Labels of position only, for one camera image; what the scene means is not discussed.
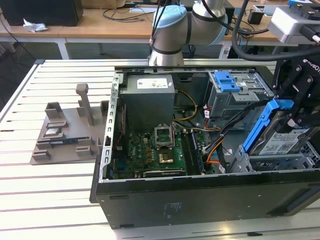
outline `motherboard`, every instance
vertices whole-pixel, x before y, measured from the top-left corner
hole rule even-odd
[[[200,149],[205,146],[201,131],[155,131],[130,133],[127,156],[114,160],[118,179],[139,179],[198,175],[204,172]]]

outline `green motherboard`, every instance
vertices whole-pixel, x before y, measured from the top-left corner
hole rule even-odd
[[[182,134],[175,131],[172,135],[173,147],[157,147],[155,132],[130,133],[128,136],[128,157],[115,161],[115,173],[118,179],[142,178],[146,171],[185,171],[188,175]],[[194,133],[200,150],[205,146],[202,132]],[[170,136],[158,133],[158,142],[170,141]]]

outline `case sticker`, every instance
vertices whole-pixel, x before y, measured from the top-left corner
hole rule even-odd
[[[219,170],[222,174],[226,173],[226,169],[222,165],[219,165]]]
[[[263,147],[259,155],[287,154],[298,142],[298,137],[301,134],[306,133],[308,130],[309,128],[293,129],[289,133],[275,132],[267,144]]]
[[[166,78],[141,78],[136,81],[137,89],[167,89]]]
[[[238,87],[246,87],[247,84],[245,82],[236,82],[235,83]]]
[[[182,202],[166,203],[163,209],[163,218],[172,219],[179,215],[179,211],[182,207]]]

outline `power supply label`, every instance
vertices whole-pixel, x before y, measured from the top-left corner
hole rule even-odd
[[[141,78],[136,81],[137,89],[167,89],[166,78]]]

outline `gray power supply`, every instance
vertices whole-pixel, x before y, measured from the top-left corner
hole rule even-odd
[[[171,75],[131,75],[120,97],[126,103],[131,132],[153,131],[159,124],[171,124],[175,100]]]

